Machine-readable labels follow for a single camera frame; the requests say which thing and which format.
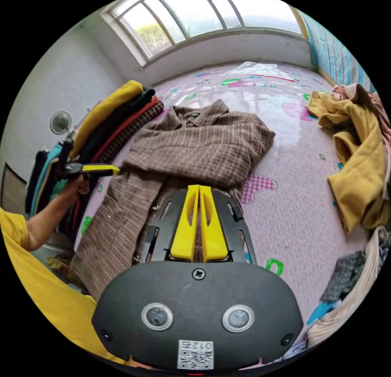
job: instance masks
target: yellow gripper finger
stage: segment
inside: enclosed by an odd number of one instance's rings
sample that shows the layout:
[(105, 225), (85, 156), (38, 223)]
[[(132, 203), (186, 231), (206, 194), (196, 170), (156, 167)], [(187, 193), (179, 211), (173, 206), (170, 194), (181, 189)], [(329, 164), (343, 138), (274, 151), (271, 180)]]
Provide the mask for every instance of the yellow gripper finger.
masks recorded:
[(84, 172), (112, 171), (113, 175), (116, 175), (119, 172), (119, 168), (108, 164), (85, 164), (83, 165), (82, 170)]
[(185, 203), (170, 249), (171, 256), (175, 259), (193, 261), (197, 230), (198, 195), (198, 184), (187, 187)]
[(220, 226), (212, 190), (200, 186), (201, 236), (204, 262), (225, 259), (228, 249)]

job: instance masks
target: striped curtain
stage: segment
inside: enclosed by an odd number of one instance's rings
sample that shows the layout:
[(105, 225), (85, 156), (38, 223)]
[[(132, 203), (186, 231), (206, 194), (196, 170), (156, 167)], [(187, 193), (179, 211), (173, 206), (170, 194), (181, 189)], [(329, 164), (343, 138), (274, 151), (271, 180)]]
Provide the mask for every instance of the striped curtain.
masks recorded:
[(349, 50), (326, 28), (310, 16), (299, 11), (308, 32), (312, 60), (337, 84), (361, 84), (366, 90), (375, 92), (368, 75)]

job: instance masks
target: suction cup hook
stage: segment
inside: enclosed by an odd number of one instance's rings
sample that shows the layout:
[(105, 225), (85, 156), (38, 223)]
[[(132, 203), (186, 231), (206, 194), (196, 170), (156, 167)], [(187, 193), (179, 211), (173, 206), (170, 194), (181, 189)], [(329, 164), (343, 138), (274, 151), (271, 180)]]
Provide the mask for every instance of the suction cup hook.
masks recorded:
[(56, 135), (70, 134), (72, 118), (67, 111), (58, 111), (50, 119), (50, 130)]

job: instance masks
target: label sticker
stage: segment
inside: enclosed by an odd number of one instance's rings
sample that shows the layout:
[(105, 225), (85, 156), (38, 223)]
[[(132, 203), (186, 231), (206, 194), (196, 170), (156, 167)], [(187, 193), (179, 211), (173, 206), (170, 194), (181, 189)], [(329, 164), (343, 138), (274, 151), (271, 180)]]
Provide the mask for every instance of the label sticker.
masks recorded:
[(213, 342), (179, 340), (178, 369), (210, 370), (213, 361)]

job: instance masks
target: stack of folded clothes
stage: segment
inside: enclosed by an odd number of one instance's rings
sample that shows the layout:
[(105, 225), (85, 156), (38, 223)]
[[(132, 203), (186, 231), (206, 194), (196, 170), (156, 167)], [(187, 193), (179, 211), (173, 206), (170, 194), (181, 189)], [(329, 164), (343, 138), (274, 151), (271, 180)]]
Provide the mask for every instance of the stack of folded clothes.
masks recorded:
[[(128, 140), (146, 123), (163, 112), (164, 105), (153, 88), (129, 81), (97, 104), (74, 134), (70, 162), (111, 164)], [(52, 150), (40, 150), (26, 190), (25, 211), (30, 217), (40, 212), (64, 187), (56, 180), (56, 163), (62, 143)], [(90, 179), (90, 194), (83, 196), (62, 219), (59, 231), (73, 242), (98, 177)]]

